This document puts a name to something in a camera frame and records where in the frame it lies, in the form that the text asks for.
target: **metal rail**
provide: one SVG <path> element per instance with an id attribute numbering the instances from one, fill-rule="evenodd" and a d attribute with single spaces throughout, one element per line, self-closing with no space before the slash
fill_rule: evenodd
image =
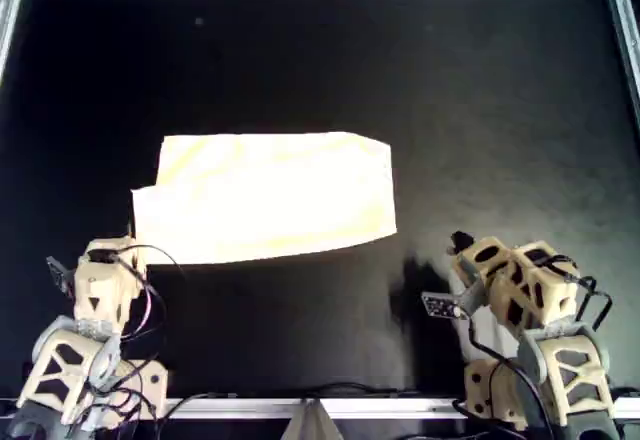
<path id="1" fill-rule="evenodd" d="M 180 398 L 167 399 L 167 410 Z M 265 420 L 292 418 L 305 400 L 300 398 L 211 398 L 185 403 L 172 416 L 183 420 Z M 324 398 L 321 400 L 335 420 L 459 420 L 447 398 Z M 615 403 L 619 419 L 640 419 L 640 398 L 620 398 Z"/>

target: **metal bracket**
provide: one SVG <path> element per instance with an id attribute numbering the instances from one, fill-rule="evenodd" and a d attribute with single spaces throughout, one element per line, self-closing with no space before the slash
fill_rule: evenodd
<path id="1" fill-rule="evenodd" d="M 453 320 L 467 320 L 486 303 L 486 292 L 481 280 L 476 280 L 460 295 L 422 292 L 421 297 L 427 315 Z"/>
<path id="2" fill-rule="evenodd" d="M 69 270 L 67 267 L 62 265 L 58 260 L 53 257 L 47 257 L 47 266 L 49 267 L 49 272 L 51 273 L 51 277 L 53 278 L 54 283 L 60 289 L 62 293 L 65 294 L 68 298 L 74 298 L 73 291 L 73 272 L 74 270 Z"/>

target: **black work surface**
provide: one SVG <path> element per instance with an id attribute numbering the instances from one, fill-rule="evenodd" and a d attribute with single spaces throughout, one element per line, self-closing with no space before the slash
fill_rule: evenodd
<path id="1" fill-rule="evenodd" d="M 616 302 L 613 378 L 640 380 L 640 163 L 604 0 L 24 0 L 0 96 L 9 394 L 70 313 L 45 256 L 73 265 L 125 233 L 164 135 L 221 132 L 389 143 L 398 234 L 186 282 L 152 271 L 172 395 L 340 380 L 459 395 L 455 334 L 417 297 L 456 229 L 575 258 Z"/>

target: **black cable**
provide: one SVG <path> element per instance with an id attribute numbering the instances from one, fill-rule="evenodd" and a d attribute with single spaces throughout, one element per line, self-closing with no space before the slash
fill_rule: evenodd
<path id="1" fill-rule="evenodd" d="M 176 413 L 176 411 L 178 411 L 186 403 L 188 403 L 188 402 L 190 402 L 192 400 L 196 400 L 198 398 L 215 398 L 216 395 L 217 394 L 215 394 L 215 393 L 198 393 L 196 395 L 191 395 L 190 397 L 186 397 L 186 398 L 183 398 L 182 400 L 180 400 L 173 407 L 171 407 L 167 411 L 167 413 L 165 413 L 165 415 L 163 416 L 162 420 L 159 421 L 158 428 L 156 429 L 156 432 L 155 432 L 155 437 L 154 437 L 155 440 L 160 440 L 160 436 L 162 435 L 162 430 L 164 429 L 164 426 L 169 422 L 169 418 L 171 418 L 171 415 Z"/>
<path id="2" fill-rule="evenodd" d="M 595 297 L 606 298 L 607 302 L 605 306 L 600 310 L 600 313 L 598 314 L 598 316 L 596 317 L 596 319 L 594 320 L 591 326 L 591 328 L 593 328 L 594 331 L 598 330 L 598 328 L 600 328 L 600 325 L 602 324 L 604 319 L 607 318 L 607 315 L 609 315 L 611 308 L 613 308 L 613 298 L 611 298 L 611 296 L 606 292 L 603 292 L 601 290 L 596 290 L 597 281 L 595 278 L 591 276 L 576 277 L 575 275 L 572 275 L 569 272 L 562 270 L 561 268 L 558 268 L 555 265 L 556 263 L 570 263 L 571 265 L 573 265 L 574 268 L 576 269 L 578 268 L 576 262 L 574 262 L 570 257 L 567 257 L 566 255 L 552 255 L 550 257 L 545 257 L 534 262 L 534 264 L 537 267 L 547 268 L 551 270 L 553 273 L 555 273 L 556 275 L 561 276 L 565 281 L 571 282 L 571 283 L 577 283 L 587 291 L 587 294 L 584 300 L 582 301 L 582 304 L 580 305 L 580 308 L 576 315 L 576 320 L 579 321 L 580 319 L 582 319 L 582 316 L 584 315 L 584 312 L 587 308 L 587 305 L 589 304 L 589 301 L 591 300 L 591 297 L 595 296 Z"/>
<path id="3" fill-rule="evenodd" d="M 364 392 L 365 396 L 376 396 L 376 395 L 384 395 L 387 397 L 394 396 L 403 396 L 403 395 L 424 395 L 422 392 L 413 389 L 395 389 L 395 388 L 378 388 L 373 387 L 371 385 L 365 385 L 363 383 L 358 382 L 334 382 L 328 383 L 325 385 L 317 385 L 309 388 L 301 388 L 301 389 L 289 389 L 289 390 L 272 390 L 272 391 L 263 391 L 263 392 L 255 392 L 251 394 L 251 398 L 260 398 L 260 397 L 280 397 L 282 395 L 286 397 L 294 397 L 294 398 L 322 398 L 323 393 L 330 392 L 336 389 L 352 389 Z M 171 416 L 182 408 L 186 403 L 196 400 L 199 398 L 230 398 L 230 397 L 240 397 L 236 394 L 229 393 L 221 393 L 221 392 L 206 392 L 206 393 L 198 393 L 196 395 L 192 395 L 190 397 L 183 398 L 178 403 L 176 403 L 167 413 L 158 420 L 158 428 L 156 431 L 155 440 L 160 440 L 160 436 L 162 435 L 162 430 L 165 425 L 169 422 Z"/>
<path id="4" fill-rule="evenodd" d="M 491 408 L 491 416 L 494 415 L 493 409 L 493 376 L 501 367 L 501 364 L 498 363 L 493 370 L 491 370 L 491 375 L 489 375 L 489 407 Z"/>
<path id="5" fill-rule="evenodd" d="M 142 284 L 142 286 L 145 289 L 148 289 L 148 291 L 151 293 L 151 295 L 153 297 L 155 297 L 158 300 L 158 303 L 160 304 L 160 307 L 162 309 L 162 320 L 159 326 L 156 327 L 156 329 L 159 329 L 160 327 L 166 327 L 166 323 L 167 323 L 167 305 L 164 302 L 164 299 L 162 298 L 162 296 L 158 293 L 158 291 L 155 289 L 155 287 L 153 285 L 151 285 L 149 282 L 147 282 L 145 280 L 145 278 L 140 274 L 140 272 L 138 272 L 135 268 L 133 268 L 131 265 L 129 265 L 127 262 L 125 262 L 124 260 L 122 260 L 118 255 L 115 256 L 114 258 L 115 261 L 117 261 L 120 265 L 122 265 L 124 268 L 127 269 L 127 271 L 129 271 L 129 273 L 131 273 L 136 280 L 138 280 L 138 282 L 140 282 Z M 132 336 L 130 338 L 130 340 L 135 339 L 135 338 L 139 338 L 136 337 L 135 335 Z M 164 347 L 164 345 L 166 344 L 167 341 L 167 336 L 166 336 L 166 332 L 162 337 L 162 345 L 160 346 L 160 348 L 150 357 L 148 357 L 144 362 L 142 362 L 140 365 L 138 365 L 137 367 L 135 367 L 131 372 L 129 372 L 127 375 L 125 375 L 124 377 L 120 378 L 115 385 L 113 386 L 114 389 L 122 386 L 127 380 L 129 380 L 130 378 L 132 378 L 134 375 L 139 374 L 140 371 L 145 368 L 147 365 L 149 365 L 152 361 L 154 361 L 156 358 L 158 358 L 160 356 L 160 351 L 162 350 L 162 347 Z"/>
<path id="6" fill-rule="evenodd" d="M 519 440 L 527 440 L 527 437 L 510 428 L 509 424 L 503 422 L 502 420 L 498 420 L 495 418 L 482 418 L 477 416 L 475 413 L 471 413 L 469 410 L 462 406 L 462 400 L 460 399 L 454 400 L 452 402 L 452 405 L 456 412 L 461 413 L 469 420 L 475 421 L 478 424 L 486 426 L 492 430 L 499 430 L 501 432 L 507 433 L 513 437 L 518 438 Z"/>
<path id="7" fill-rule="evenodd" d="M 488 435 L 489 432 L 474 433 L 472 435 L 464 435 L 461 437 L 434 437 L 432 435 L 413 434 L 405 435 L 398 440 L 477 440 L 478 438 Z"/>
<path id="8" fill-rule="evenodd" d="M 544 423 L 545 430 L 548 433 L 548 438 L 551 440 L 554 440 L 555 434 L 553 432 L 553 427 L 551 426 L 551 420 L 549 419 L 547 410 L 544 408 L 544 403 L 542 402 L 542 398 L 540 398 L 540 393 L 538 392 L 538 388 L 534 385 L 534 383 L 531 381 L 531 379 L 525 373 L 525 371 L 522 370 L 522 368 L 520 368 L 518 365 L 516 365 L 515 363 L 513 363 L 511 360 L 504 357 L 503 355 L 499 354 L 495 350 L 487 347 L 486 345 L 479 343 L 476 340 L 476 326 L 475 326 L 475 323 L 473 322 L 473 318 L 471 318 L 470 315 L 469 315 L 469 341 L 471 342 L 471 345 L 476 347 L 478 350 L 498 360 L 501 364 L 505 365 L 507 368 L 513 371 L 527 385 L 537 404 L 538 410 L 542 415 L 542 420 Z"/>
<path id="9" fill-rule="evenodd" d="M 171 262 L 178 268 L 178 271 L 180 272 L 180 275 L 182 276 L 182 278 L 185 281 L 188 280 L 187 274 L 184 272 L 184 270 L 182 269 L 180 264 L 171 255 L 169 255 L 167 252 L 165 252 L 160 247 L 156 247 L 155 245 L 146 245 L 146 244 L 129 245 L 128 247 L 124 247 L 124 248 L 121 248 L 120 250 L 116 250 L 116 252 L 118 254 L 120 254 L 120 253 L 128 252 L 129 250 L 134 250 L 136 248 L 151 248 L 153 250 L 156 250 L 156 251 L 162 253 L 165 257 L 167 257 L 169 260 L 171 260 Z"/>

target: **white cloth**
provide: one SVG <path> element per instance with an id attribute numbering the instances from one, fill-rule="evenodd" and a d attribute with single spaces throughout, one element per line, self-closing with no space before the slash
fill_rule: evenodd
<path id="1" fill-rule="evenodd" d="M 320 252 L 396 232 L 389 145 L 343 132 L 166 137 L 136 238 L 179 263 Z M 167 264 L 145 252 L 147 263 Z"/>

